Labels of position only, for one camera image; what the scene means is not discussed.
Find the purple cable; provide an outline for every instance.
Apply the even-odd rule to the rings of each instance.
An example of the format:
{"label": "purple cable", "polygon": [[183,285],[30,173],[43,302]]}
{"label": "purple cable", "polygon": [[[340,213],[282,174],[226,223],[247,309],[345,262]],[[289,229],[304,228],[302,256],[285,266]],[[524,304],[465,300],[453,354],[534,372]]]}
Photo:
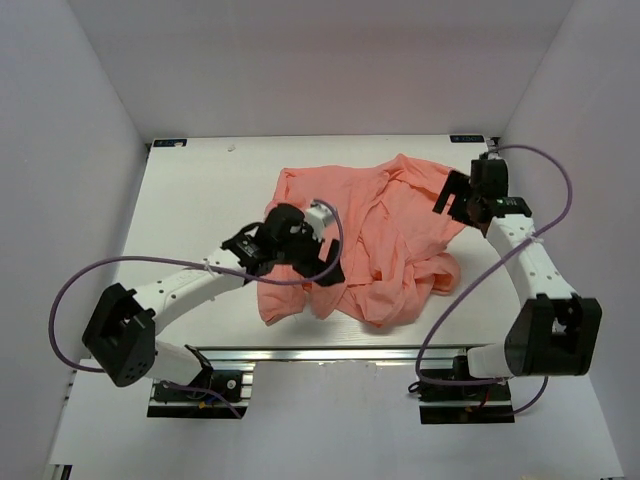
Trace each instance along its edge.
{"label": "purple cable", "polygon": [[[505,145],[503,147],[498,147],[498,148],[492,149],[492,150],[490,150],[490,153],[497,153],[497,152],[500,152],[500,151],[503,151],[503,150],[510,150],[510,149],[528,150],[530,152],[537,153],[538,155],[546,158],[551,163],[553,163],[558,168],[558,170],[560,170],[560,173],[562,174],[562,177],[564,178],[565,184],[567,186],[567,201],[565,203],[564,209],[562,210],[560,215],[558,215],[557,218],[555,218],[553,221],[549,222],[544,227],[536,230],[532,235],[533,237],[539,237],[543,233],[545,233],[545,232],[549,231],[550,229],[552,229],[553,227],[555,227],[562,220],[564,220],[564,218],[569,213],[569,210],[571,209],[571,205],[573,203],[573,185],[571,183],[571,179],[569,178],[569,173],[562,166],[562,164],[558,160],[556,160],[554,157],[552,157],[548,153],[540,150],[539,148],[531,147],[529,145],[514,144],[514,145]],[[433,327],[431,327],[431,330],[429,330],[429,333],[427,333],[427,336],[425,337],[424,342],[422,342],[422,345],[420,346],[420,350],[418,351],[418,356],[416,358],[415,370],[416,370],[416,375],[418,376],[420,381],[425,382],[425,383],[429,383],[431,385],[441,385],[441,386],[492,385],[492,384],[499,383],[499,382],[503,381],[503,379],[485,379],[485,380],[462,381],[462,380],[441,380],[441,379],[437,379],[437,378],[429,378],[429,377],[425,377],[420,372],[420,363],[421,363],[422,357],[424,356],[424,353],[425,353],[429,343],[433,339],[436,331],[442,326],[442,324],[445,322],[445,320],[458,307],[458,305],[460,305],[464,301],[464,299],[467,298],[469,296],[469,294],[471,292],[473,292],[478,287],[478,285],[480,285],[482,282],[484,282],[492,273],[494,273],[496,270],[498,270],[500,267],[502,267],[504,264],[506,264],[515,255],[517,255],[520,252],[522,252],[525,248],[527,248],[529,245],[531,245],[532,242],[533,242],[533,238],[526,239],[520,245],[518,245],[517,247],[514,247],[509,253],[507,253],[504,257],[502,257],[499,261],[497,261],[495,264],[493,264],[491,267],[489,267],[484,273],[482,273],[477,279],[475,279],[471,283],[471,285],[469,285],[467,288],[465,288],[460,293],[460,295],[455,300],[453,300],[453,302],[451,302],[449,307],[442,313],[442,315],[438,318],[438,320],[436,320],[436,322],[433,324]],[[544,390],[547,387],[547,383],[548,383],[548,379],[546,379],[546,377],[545,377],[545,381],[542,384],[542,388],[540,389],[538,394],[534,397],[534,399],[531,402],[529,402],[527,405],[525,405],[525,406],[519,408],[518,410],[516,410],[516,413],[519,413],[521,411],[526,410],[531,405],[533,405],[535,402],[537,402],[538,399],[542,396],[542,393],[544,393]]]}
{"label": "purple cable", "polygon": [[175,260],[172,258],[150,257],[150,256],[144,256],[144,255],[131,255],[131,256],[111,257],[111,258],[105,258],[103,260],[98,260],[97,262],[94,262],[91,265],[87,265],[83,269],[73,274],[71,278],[69,278],[69,280],[67,280],[64,283],[64,285],[62,286],[62,288],[60,289],[60,291],[58,292],[58,294],[53,300],[53,304],[51,305],[51,310],[49,312],[49,326],[48,326],[49,343],[51,344],[53,353],[55,353],[56,357],[58,357],[58,359],[62,361],[62,363],[76,370],[79,370],[82,372],[92,372],[92,373],[104,372],[104,370],[102,370],[101,368],[85,367],[66,357],[64,353],[62,353],[62,351],[60,350],[60,347],[58,346],[58,340],[56,339],[56,333],[55,333],[55,323],[56,323],[56,314],[58,312],[58,307],[60,306],[60,302],[62,301],[62,297],[64,297],[65,293],[67,292],[67,290],[69,290],[71,285],[73,285],[80,277],[86,275],[90,271],[95,270],[96,268],[102,267],[104,265],[109,265],[111,263],[119,263],[119,262],[163,263],[167,265],[177,265],[180,267],[186,267],[186,268],[191,268],[195,270],[211,270],[212,272],[215,272],[215,273],[241,277],[241,278],[244,278],[245,280],[253,280],[256,282],[269,283],[271,285],[282,285],[282,286],[304,285],[306,283],[320,280],[322,277],[331,273],[331,271],[338,265],[338,262],[340,262],[340,257],[342,256],[342,252],[344,249],[344,228],[342,226],[342,221],[340,220],[340,216],[338,215],[338,211],[333,206],[331,206],[330,204],[328,204],[323,200],[314,200],[314,201],[321,205],[324,205],[329,209],[329,211],[331,212],[331,215],[336,221],[336,226],[338,227],[338,237],[340,240],[340,247],[338,248],[338,254],[333,259],[333,261],[329,264],[329,266],[319,274],[309,278],[303,278],[301,280],[280,281],[280,280],[271,280],[269,278],[256,277],[254,275],[249,275],[248,273],[237,272],[235,270],[231,270],[228,268],[216,267],[213,265],[209,265],[207,267],[202,263],[190,262],[187,260]]}
{"label": "purple cable", "polygon": [[229,400],[224,398],[215,390],[211,390],[209,388],[187,387],[185,385],[178,385],[177,383],[167,382],[166,380],[161,381],[160,384],[165,388],[171,388],[173,390],[181,390],[183,392],[206,393],[207,395],[211,395],[212,397],[215,397],[218,400],[220,400],[222,403],[224,403],[226,407],[229,410],[231,410],[231,413],[233,413],[236,418],[242,418],[242,415],[240,415],[240,412],[238,412],[238,410],[236,410],[235,407],[231,405]]}

